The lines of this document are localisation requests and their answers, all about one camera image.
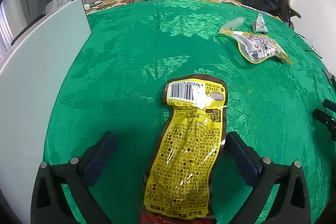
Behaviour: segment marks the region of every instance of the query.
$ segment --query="white triangular package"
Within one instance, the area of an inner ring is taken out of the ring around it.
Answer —
[[[252,23],[252,30],[253,32],[263,32],[268,33],[265,21],[263,19],[263,15],[259,13],[255,22]]]

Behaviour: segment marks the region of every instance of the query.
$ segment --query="metal screw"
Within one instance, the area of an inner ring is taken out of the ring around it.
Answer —
[[[40,167],[41,168],[46,168],[48,163],[46,161],[41,162]]]
[[[270,164],[272,160],[269,157],[263,157],[262,161],[266,164]]]
[[[296,167],[298,167],[298,168],[301,167],[301,163],[300,163],[299,161],[297,161],[297,160],[294,162],[294,165],[295,165]]]
[[[77,164],[78,162],[79,162],[79,158],[77,158],[77,157],[74,157],[70,160],[71,164]]]

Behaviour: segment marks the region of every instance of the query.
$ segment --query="yellow snack package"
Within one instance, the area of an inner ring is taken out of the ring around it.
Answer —
[[[251,63],[258,64],[270,57],[277,56],[294,65],[278,43],[264,34],[227,30],[222,30],[221,33],[234,38],[238,43],[241,55]]]
[[[143,204],[149,214],[142,223],[152,223],[150,214],[168,217],[163,222],[216,223],[209,176],[226,138],[226,83],[202,74],[172,79],[163,101],[172,110],[145,175]]]

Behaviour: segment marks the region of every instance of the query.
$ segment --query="sheer white curtain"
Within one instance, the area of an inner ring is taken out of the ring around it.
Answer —
[[[0,5],[0,60],[5,56],[11,47],[13,34],[9,28],[3,4]]]

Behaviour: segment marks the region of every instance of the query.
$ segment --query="green bed sheet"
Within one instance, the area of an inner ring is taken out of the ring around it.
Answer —
[[[258,12],[197,0],[153,0],[88,16],[92,35],[75,59],[56,100],[44,160],[52,165],[81,156],[105,131],[118,148],[90,191],[114,224],[136,223],[142,207],[143,175],[169,116],[161,103],[171,78],[204,73],[228,88],[227,132],[237,131],[260,156],[305,172],[314,222],[328,201],[335,145],[326,127],[312,119],[325,98],[336,95],[323,63],[279,20],[263,15],[269,36],[295,65],[268,59],[252,64],[235,40],[217,34],[223,23],[246,17],[237,30],[251,32]],[[212,177],[217,223],[226,224],[251,192],[233,162],[221,155]],[[76,218],[84,223],[68,188]],[[262,222],[276,194],[261,213]]]

